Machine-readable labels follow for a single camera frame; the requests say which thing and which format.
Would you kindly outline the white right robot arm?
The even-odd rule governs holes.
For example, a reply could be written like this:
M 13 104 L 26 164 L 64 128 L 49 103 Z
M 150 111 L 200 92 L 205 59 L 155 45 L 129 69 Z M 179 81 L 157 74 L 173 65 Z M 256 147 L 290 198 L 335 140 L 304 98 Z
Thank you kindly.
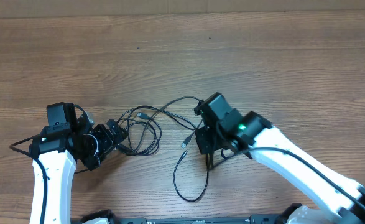
M 316 205 L 291 205 L 276 223 L 365 223 L 365 187 L 325 166 L 296 146 L 256 112 L 242 115 L 221 93 L 200 100 L 194 109 L 204 126 L 196 131 L 201 154 L 218 149 L 244 154 L 288 180 Z

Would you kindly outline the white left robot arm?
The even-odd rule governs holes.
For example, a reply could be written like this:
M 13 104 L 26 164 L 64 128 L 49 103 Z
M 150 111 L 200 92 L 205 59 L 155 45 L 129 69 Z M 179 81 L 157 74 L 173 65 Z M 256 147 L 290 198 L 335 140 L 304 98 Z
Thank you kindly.
M 73 103 L 48 105 L 48 125 L 29 146 L 35 175 L 31 223 L 70 223 L 76 163 L 93 171 L 128 136 L 115 120 L 94 125 L 86 111 L 77 116 L 77 109 Z

